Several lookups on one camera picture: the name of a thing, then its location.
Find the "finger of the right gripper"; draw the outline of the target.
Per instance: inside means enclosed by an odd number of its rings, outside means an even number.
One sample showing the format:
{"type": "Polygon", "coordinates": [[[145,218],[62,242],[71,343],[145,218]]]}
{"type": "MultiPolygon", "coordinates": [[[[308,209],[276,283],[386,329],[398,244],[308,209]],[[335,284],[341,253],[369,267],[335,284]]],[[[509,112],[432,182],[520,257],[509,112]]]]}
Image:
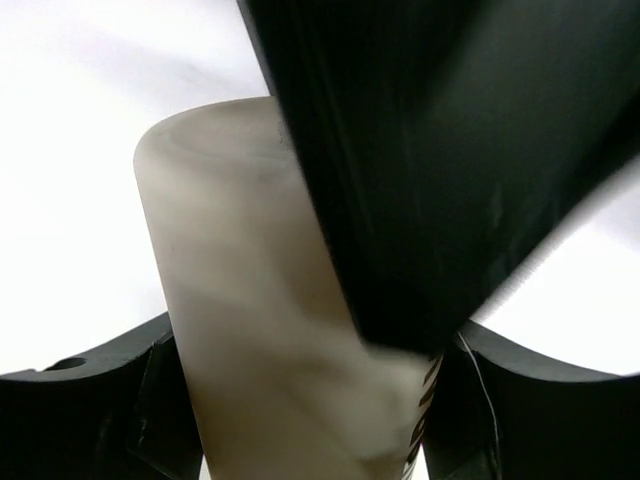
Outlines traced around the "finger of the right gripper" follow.
{"type": "Polygon", "coordinates": [[[635,1],[243,1],[348,307],[441,352],[639,151],[635,1]]]}

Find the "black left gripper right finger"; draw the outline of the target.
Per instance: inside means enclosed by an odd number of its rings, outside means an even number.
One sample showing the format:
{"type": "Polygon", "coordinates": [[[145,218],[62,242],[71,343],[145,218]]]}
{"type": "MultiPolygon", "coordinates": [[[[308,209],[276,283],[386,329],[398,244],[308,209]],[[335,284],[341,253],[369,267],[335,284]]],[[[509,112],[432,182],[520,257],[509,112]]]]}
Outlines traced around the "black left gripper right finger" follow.
{"type": "Polygon", "coordinates": [[[639,377],[468,336],[443,358],[424,453],[432,479],[636,479],[639,377]]]}

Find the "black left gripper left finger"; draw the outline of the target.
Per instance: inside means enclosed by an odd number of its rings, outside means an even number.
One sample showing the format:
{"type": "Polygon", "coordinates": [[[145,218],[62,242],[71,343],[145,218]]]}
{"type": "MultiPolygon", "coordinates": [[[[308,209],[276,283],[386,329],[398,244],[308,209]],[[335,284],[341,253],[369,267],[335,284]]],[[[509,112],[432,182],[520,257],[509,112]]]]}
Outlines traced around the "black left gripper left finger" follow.
{"type": "Polygon", "coordinates": [[[1,378],[4,479],[196,479],[202,461],[168,314],[1,378]]]}

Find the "cream Murrayle bottle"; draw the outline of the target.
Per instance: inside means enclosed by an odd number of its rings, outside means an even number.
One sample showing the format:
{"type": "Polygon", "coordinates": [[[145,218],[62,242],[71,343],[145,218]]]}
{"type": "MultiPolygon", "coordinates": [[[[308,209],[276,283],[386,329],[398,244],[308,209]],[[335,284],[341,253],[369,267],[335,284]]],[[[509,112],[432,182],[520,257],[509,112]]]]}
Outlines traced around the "cream Murrayle bottle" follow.
{"type": "Polygon", "coordinates": [[[410,478],[439,365],[361,343],[276,102],[169,117],[133,164],[210,475],[410,478]]]}

